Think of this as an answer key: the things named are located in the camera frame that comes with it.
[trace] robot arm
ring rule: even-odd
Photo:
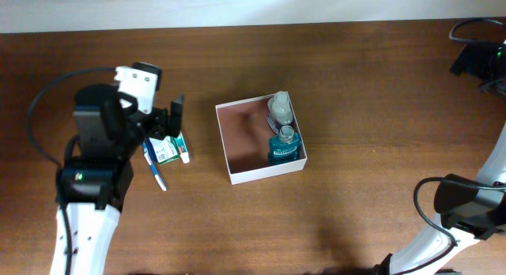
[[[506,183],[505,173],[506,125],[489,159],[478,171],[477,181],[490,186],[501,185]],[[446,178],[472,183],[469,179],[456,175],[447,175]],[[506,204],[501,202],[505,198],[504,193],[496,190],[471,190],[440,184],[434,206],[441,213],[436,213],[432,222],[450,232],[458,245],[449,249],[450,239],[427,225],[407,247],[382,263],[383,268],[388,266],[388,273],[384,274],[434,274],[460,251],[481,240],[487,240],[494,233],[503,232],[506,230],[506,218],[503,216]]]
[[[475,21],[483,20],[471,19],[457,24],[451,30],[450,36],[452,37],[456,28]],[[467,44],[450,71],[456,75],[472,74],[484,81],[480,90],[506,96],[506,87],[501,82],[506,74],[502,45],[486,47],[479,41],[471,42],[473,43]],[[472,185],[502,186],[506,183],[506,125],[489,159],[478,171],[475,182],[457,175],[447,175],[445,179],[471,185],[464,187],[442,181],[436,192],[434,200],[436,214],[432,217],[432,222],[445,232],[449,232],[456,245],[451,242],[448,235],[427,225],[407,247],[393,255],[390,254],[381,265],[376,266],[376,274],[437,273],[460,251],[506,230],[504,190],[472,187]]]
[[[157,67],[136,62],[131,68],[116,68],[116,73],[118,87],[90,85],[75,96],[78,136],[69,142],[64,166],[56,175],[63,204],[56,214],[51,275],[103,273],[109,243],[134,177],[130,158],[146,137],[179,135],[182,97],[172,101],[171,115],[167,109],[153,107],[160,87]],[[72,156],[75,144],[80,156]]]

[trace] blue mouthwash bottle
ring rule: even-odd
[[[275,165],[296,160],[299,157],[299,145],[300,134],[295,133],[291,126],[283,126],[279,134],[269,140],[269,163]]]

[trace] white bracket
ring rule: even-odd
[[[151,113],[153,100],[157,90],[157,78],[154,73],[143,70],[132,69],[128,66],[118,66],[114,79],[119,81],[118,92],[124,92],[137,99],[138,110],[144,114]],[[129,107],[132,103],[120,100],[123,108]]]

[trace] black wire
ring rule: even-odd
[[[30,118],[32,117],[33,109],[37,105],[37,102],[39,102],[40,98],[42,98],[44,93],[46,93],[49,89],[54,88],[61,81],[65,80],[69,77],[75,77],[79,74],[95,73],[95,72],[100,72],[100,71],[115,71],[115,68],[98,67],[98,68],[92,68],[92,69],[86,69],[86,70],[76,70],[74,72],[65,73],[62,76],[54,79],[49,85],[47,85],[42,90],[40,90],[39,93],[37,93],[35,98],[30,103],[30,107],[28,107],[28,112],[26,115],[26,133],[28,135],[28,139],[30,140],[30,143],[33,145],[33,147],[37,150],[37,152],[39,152],[46,160],[49,160],[50,162],[55,164],[58,169],[60,169],[62,167],[62,164],[58,160],[56,160],[51,154],[46,152],[42,148],[42,146],[39,144],[39,142],[33,137],[32,125],[30,123]]]
[[[63,215],[63,223],[65,225],[65,236],[66,236],[66,266],[65,266],[65,275],[70,275],[70,270],[72,269],[72,254],[74,252],[72,248],[72,235],[70,232],[70,223],[69,223],[69,215],[66,213],[67,203],[65,198],[63,197],[63,185],[60,178],[60,171],[56,173],[56,198],[58,199],[58,204],[60,206],[60,210]]]
[[[413,191],[413,202],[414,202],[414,207],[415,209],[417,210],[418,214],[420,215],[420,217],[429,225],[431,226],[432,228],[436,229],[438,232],[441,232],[443,234],[445,234],[449,239],[450,239],[450,247],[447,248],[442,254],[436,256],[435,258],[427,261],[426,263],[424,264],[421,264],[415,268],[412,268],[412,269],[409,269],[409,270],[406,270],[406,271],[402,271],[400,273],[396,273],[394,275],[403,275],[403,274],[408,274],[408,273],[412,273],[412,272],[415,272],[415,271],[418,271],[419,269],[422,269],[422,268],[425,268],[431,264],[433,264],[434,262],[437,262],[439,261],[440,259],[444,258],[445,256],[447,256],[448,254],[450,254],[450,252],[455,248],[457,247],[459,244],[457,243],[457,239],[446,229],[438,226],[437,224],[435,224],[433,221],[431,221],[426,215],[425,213],[421,210],[421,207],[420,207],[420,203],[418,202],[418,191],[420,191],[420,188],[426,184],[426,183],[430,183],[430,182],[440,182],[440,183],[452,183],[452,184],[455,184],[456,186],[460,186],[460,187],[465,187],[465,188],[471,188],[471,189],[480,189],[480,190],[495,190],[495,191],[500,191],[500,192],[503,192],[505,193],[506,192],[506,187],[505,186],[489,186],[489,185],[485,185],[485,184],[480,184],[480,183],[465,183],[465,182],[460,182],[460,181],[457,181],[457,180],[453,180],[453,179],[445,179],[443,177],[429,177],[429,178],[426,178],[426,179],[423,179],[421,180],[414,188],[414,191]]]
[[[62,210],[63,215],[63,222],[65,224],[65,233],[66,233],[66,267],[65,267],[65,275],[70,275],[70,269],[72,267],[72,253],[74,252],[72,249],[72,235],[70,233],[70,223],[69,223],[69,216],[66,213],[66,207],[67,203],[64,198],[64,191],[63,191],[63,185],[60,182],[60,171],[62,169],[62,164],[56,160],[51,154],[47,153],[42,146],[39,144],[38,141],[33,137],[32,132],[32,125],[30,123],[30,118],[32,117],[33,109],[37,105],[37,102],[39,102],[40,98],[46,93],[49,89],[54,88],[57,84],[59,84],[61,81],[70,78],[75,77],[79,74],[83,73],[95,73],[95,72],[101,72],[101,71],[115,71],[115,68],[110,67],[98,67],[98,68],[92,68],[87,70],[76,70],[74,72],[63,74],[60,77],[57,77],[54,79],[49,85],[44,87],[42,90],[37,93],[35,98],[30,103],[30,106],[28,107],[28,112],[26,115],[26,134],[28,135],[28,139],[30,140],[30,143],[33,145],[33,147],[39,152],[46,160],[49,160],[53,164],[56,165],[58,171],[56,173],[56,198],[58,199],[58,204],[60,206],[60,209]]]
[[[483,47],[505,47],[506,46],[506,44],[504,44],[504,43],[497,43],[497,42],[491,42],[491,41],[480,41],[480,40],[472,40],[472,39],[455,37],[455,31],[457,31],[457,29],[461,28],[464,25],[475,23],[475,22],[489,22],[489,23],[497,24],[497,25],[504,27],[504,24],[500,21],[495,21],[495,20],[488,19],[488,18],[471,18],[471,19],[459,22],[455,26],[453,26],[453,28],[450,31],[450,35],[449,35],[450,40],[458,42],[458,43],[479,44]]]

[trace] white wall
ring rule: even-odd
[[[506,0],[0,0],[0,32],[506,16]]]

